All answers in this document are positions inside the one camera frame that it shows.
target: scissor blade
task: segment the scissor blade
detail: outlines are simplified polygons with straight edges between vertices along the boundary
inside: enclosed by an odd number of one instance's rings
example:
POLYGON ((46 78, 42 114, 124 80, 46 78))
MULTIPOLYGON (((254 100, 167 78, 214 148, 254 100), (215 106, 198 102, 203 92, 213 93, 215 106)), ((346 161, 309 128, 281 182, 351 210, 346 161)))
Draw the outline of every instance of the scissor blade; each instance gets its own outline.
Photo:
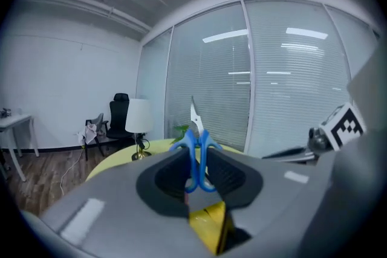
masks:
POLYGON ((196 124, 199 135, 201 135, 204 131, 204 127, 201 122, 201 117, 198 115, 193 96, 191 97, 191 121, 196 124))

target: wooden floor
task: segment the wooden floor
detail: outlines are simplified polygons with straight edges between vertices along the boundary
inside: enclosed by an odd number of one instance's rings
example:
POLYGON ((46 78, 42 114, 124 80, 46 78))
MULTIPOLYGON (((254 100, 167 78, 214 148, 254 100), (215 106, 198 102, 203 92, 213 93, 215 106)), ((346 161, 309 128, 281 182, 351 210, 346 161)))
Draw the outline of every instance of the wooden floor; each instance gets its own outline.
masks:
MULTIPOLYGON (((105 156, 116 151, 112 146, 109 146, 109 150, 106 147, 102 149, 105 156)), ((7 171, 7 182, 19 208, 39 216, 60 199, 62 197, 60 179, 77 161, 80 152, 81 150, 41 153, 40 157, 36 157, 34 153, 23 154, 23 157, 19 158, 19 163, 26 182, 21 181, 10 154, 5 153, 4 158, 11 167, 11 170, 7 171)), ((63 178, 62 187, 65 194, 83 183, 92 169, 104 159, 96 147, 88 149, 88 156, 89 160, 86 161, 83 151, 79 162, 63 178)))

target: white cable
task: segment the white cable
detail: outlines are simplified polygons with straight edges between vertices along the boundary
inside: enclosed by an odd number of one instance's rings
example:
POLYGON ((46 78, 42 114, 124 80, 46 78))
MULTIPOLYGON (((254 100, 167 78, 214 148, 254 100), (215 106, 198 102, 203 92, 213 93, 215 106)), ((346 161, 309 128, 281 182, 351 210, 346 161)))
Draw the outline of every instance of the white cable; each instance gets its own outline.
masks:
POLYGON ((77 162, 80 160, 80 157, 82 156, 82 152, 83 152, 83 149, 80 151, 80 155, 79 155, 79 157, 78 157, 78 160, 77 160, 75 163, 73 163, 73 165, 72 165, 70 168, 67 169, 67 171, 65 172, 65 174, 63 174, 62 178, 60 179, 60 189, 61 189, 61 191, 62 191, 62 196, 65 195, 65 192, 63 191, 63 188, 62 188, 63 178, 65 177, 65 175, 67 174, 67 172, 69 172, 70 169, 71 169, 72 167, 74 167, 74 166, 77 164, 77 162))

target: table lamp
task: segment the table lamp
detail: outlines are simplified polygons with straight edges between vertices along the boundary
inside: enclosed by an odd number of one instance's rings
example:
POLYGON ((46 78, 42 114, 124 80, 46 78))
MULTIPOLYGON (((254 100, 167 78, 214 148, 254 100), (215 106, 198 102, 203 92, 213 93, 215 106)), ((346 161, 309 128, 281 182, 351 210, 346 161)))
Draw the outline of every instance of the table lamp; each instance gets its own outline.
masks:
POLYGON ((151 155, 151 153, 144 151, 144 144, 141 137, 138 137, 137 134, 145 134, 152 129, 153 119, 149 101, 145 99, 130 99, 125 130, 134 134, 135 143, 139 147, 139 150, 132 155, 132 160, 143 159, 151 155))

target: blue scissors handle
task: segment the blue scissors handle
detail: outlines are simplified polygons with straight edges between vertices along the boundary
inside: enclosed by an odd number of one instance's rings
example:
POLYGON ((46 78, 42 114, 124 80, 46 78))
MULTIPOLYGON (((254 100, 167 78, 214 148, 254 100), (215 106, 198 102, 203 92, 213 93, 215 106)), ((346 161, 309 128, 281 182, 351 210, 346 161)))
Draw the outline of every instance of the blue scissors handle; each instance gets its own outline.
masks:
POLYGON ((169 150, 175 150, 179 146, 186 146, 189 148, 189 157, 191 162, 191 177, 192 183, 190 186, 186 187, 187 193, 192 193, 199 185, 198 171, 196 169, 196 158, 195 158, 195 147, 197 145, 197 139, 191 129, 188 129, 184 138, 180 141, 177 141, 169 150))
POLYGON ((207 148, 210 146, 215 147, 216 149, 222 149, 222 147, 213 141, 210 136, 210 133, 205 129, 201 136, 199 137, 200 145, 200 168, 199 168, 199 186, 205 192, 214 192, 216 189, 214 186, 206 185, 206 166, 207 166, 207 148))

